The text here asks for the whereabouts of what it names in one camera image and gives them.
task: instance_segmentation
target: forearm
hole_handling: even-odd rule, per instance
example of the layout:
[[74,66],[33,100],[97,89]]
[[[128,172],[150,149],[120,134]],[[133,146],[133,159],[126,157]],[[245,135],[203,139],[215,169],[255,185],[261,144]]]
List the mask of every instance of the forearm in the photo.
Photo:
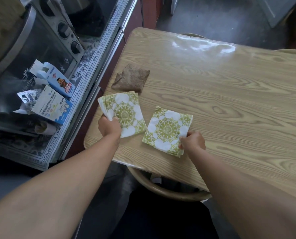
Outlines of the forearm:
[[201,148],[188,155],[242,238],[296,237],[296,198],[234,170]]
[[118,148],[108,135],[0,201],[0,238],[70,238]]

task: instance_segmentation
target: hand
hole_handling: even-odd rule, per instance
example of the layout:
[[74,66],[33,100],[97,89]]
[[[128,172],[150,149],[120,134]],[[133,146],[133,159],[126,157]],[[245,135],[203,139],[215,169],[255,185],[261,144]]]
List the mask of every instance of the hand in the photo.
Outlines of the hand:
[[109,121],[107,117],[103,114],[98,121],[98,129],[103,137],[109,134],[114,134],[120,138],[121,127],[116,117],[114,117],[112,121]]
[[180,137],[181,144],[179,145],[179,148],[183,149],[195,149],[197,147],[200,147],[204,150],[206,150],[206,144],[203,136],[200,132],[194,132],[194,131],[188,131],[187,137]]

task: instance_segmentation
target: wooden table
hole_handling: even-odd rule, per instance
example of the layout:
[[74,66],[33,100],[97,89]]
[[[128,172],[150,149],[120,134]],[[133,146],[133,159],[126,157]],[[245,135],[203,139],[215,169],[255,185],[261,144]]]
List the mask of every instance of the wooden table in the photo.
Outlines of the wooden table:
[[[128,64],[150,70],[139,96],[148,125],[156,106],[192,114],[207,150],[232,167],[296,197],[296,55],[180,34],[135,29],[116,74]],[[89,148],[102,136],[100,109],[84,140]],[[170,156],[122,138],[114,161],[161,174],[198,188],[207,187],[189,158]]]

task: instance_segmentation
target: stack of napkins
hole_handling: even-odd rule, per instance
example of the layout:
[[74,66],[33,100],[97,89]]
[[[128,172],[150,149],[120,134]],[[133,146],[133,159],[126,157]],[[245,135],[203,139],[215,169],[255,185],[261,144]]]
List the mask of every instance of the stack of napkins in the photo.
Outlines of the stack of napkins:
[[179,137],[186,137],[192,118],[192,115],[157,106],[142,141],[170,155],[180,157],[184,151],[178,148]]
[[122,138],[146,131],[138,94],[134,91],[102,96],[98,103],[108,120],[112,121],[113,117],[118,117]]

